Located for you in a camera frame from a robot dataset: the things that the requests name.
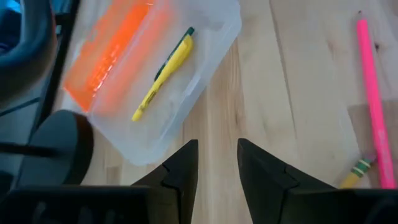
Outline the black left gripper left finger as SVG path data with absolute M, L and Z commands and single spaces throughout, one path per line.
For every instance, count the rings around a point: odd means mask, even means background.
M 192 222 L 198 182 L 198 140 L 192 139 L 133 186 L 154 186 L 177 192 L 179 222 Z

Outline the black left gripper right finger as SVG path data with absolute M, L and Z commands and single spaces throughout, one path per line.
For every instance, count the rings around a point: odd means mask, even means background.
M 280 223 L 284 200 L 291 189 L 333 188 L 245 138 L 238 139 L 237 159 L 239 177 L 254 223 Z

